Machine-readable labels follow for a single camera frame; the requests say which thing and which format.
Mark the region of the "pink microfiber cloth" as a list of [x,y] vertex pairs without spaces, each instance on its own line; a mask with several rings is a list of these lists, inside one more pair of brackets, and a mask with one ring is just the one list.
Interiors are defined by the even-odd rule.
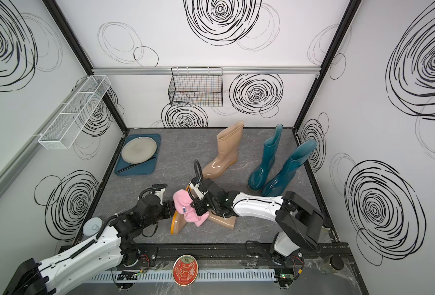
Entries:
[[198,215],[196,209],[192,205],[192,199],[188,191],[178,190],[173,194],[173,201],[176,211],[183,215],[187,222],[194,223],[197,227],[201,226],[210,216],[210,212],[206,211],[203,215]]

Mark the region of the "beige rubber boot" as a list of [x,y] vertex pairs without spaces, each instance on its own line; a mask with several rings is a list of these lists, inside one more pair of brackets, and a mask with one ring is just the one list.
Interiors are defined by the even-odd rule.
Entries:
[[245,123],[239,120],[217,134],[217,156],[203,169],[204,178],[213,179],[221,176],[238,159],[244,126]]
[[[208,217],[208,220],[210,220],[216,224],[219,224],[221,226],[227,227],[229,229],[234,229],[236,219],[237,218],[235,216],[231,216],[229,218],[224,218],[224,217],[214,215],[212,213]],[[176,211],[172,217],[172,225],[170,228],[170,233],[172,235],[179,234],[179,232],[183,229],[183,227],[187,223],[188,222],[184,219],[184,216]]]

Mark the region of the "green rubber boot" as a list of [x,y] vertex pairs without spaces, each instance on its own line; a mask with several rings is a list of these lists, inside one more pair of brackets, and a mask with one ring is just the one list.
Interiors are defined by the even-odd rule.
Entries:
[[278,124],[275,127],[274,134],[264,141],[261,163],[248,178],[248,187],[251,191],[259,191],[263,188],[270,170],[275,163],[276,152],[280,143],[282,131],[283,125]]
[[288,157],[277,175],[261,189],[264,197],[283,195],[286,187],[296,175],[297,170],[308,161],[313,151],[318,147],[314,139],[309,139],[299,145]]

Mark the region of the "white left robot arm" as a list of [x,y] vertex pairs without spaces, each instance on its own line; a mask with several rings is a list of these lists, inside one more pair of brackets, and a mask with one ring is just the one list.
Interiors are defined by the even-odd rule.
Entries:
[[8,283],[6,295],[65,295],[104,270],[141,258],[134,239],[149,226],[172,217],[174,203],[164,201],[165,186],[145,189],[136,205],[110,216],[87,240],[36,262],[33,258],[18,266]]

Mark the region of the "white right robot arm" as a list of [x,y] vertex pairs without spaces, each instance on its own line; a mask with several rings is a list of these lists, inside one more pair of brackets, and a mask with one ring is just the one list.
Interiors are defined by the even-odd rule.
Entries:
[[211,179],[198,177],[192,179],[186,191],[198,215],[212,211],[222,218],[250,216],[277,223],[281,232],[274,239],[273,251],[280,256],[288,257],[300,249],[320,251],[324,216],[292,191],[276,197],[227,192]]

